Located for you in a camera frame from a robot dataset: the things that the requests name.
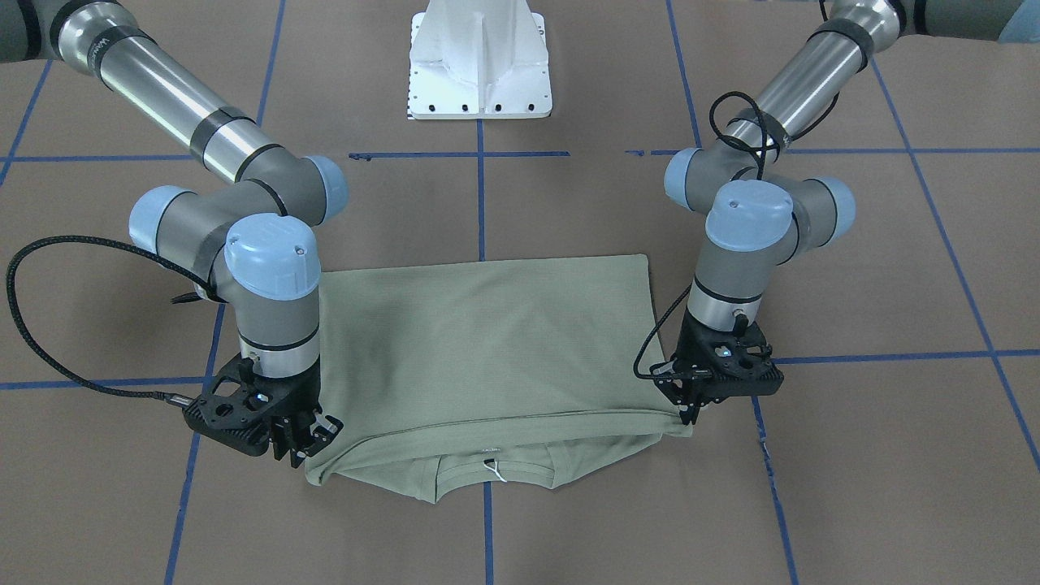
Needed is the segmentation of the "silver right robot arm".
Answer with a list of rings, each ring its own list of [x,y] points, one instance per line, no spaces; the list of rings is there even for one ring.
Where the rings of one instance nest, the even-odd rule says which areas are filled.
[[[4,1],[2,62],[66,66],[126,101],[219,182],[202,193],[159,186],[128,212],[126,243],[45,236],[2,264],[12,325],[40,359],[83,388],[177,406],[201,436],[298,467],[330,447],[342,422],[323,411],[315,229],[340,214],[340,167],[300,156],[179,63],[123,1]],[[30,254],[64,245],[122,249],[184,277],[179,303],[208,301],[237,321],[238,350],[196,397],[109,388],[74,373],[29,331],[16,278]]]

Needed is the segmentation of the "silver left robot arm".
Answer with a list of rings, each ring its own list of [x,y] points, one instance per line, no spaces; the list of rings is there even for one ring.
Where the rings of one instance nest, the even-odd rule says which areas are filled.
[[[839,178],[858,215],[770,283],[784,388],[708,408],[695,440],[948,447],[1035,475],[1038,46],[898,41],[776,169]]]

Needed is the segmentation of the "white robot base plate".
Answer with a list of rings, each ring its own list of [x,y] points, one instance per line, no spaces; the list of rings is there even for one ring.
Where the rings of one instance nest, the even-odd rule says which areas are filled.
[[[431,1],[412,16],[406,115],[541,119],[553,111],[545,19],[527,1]]]

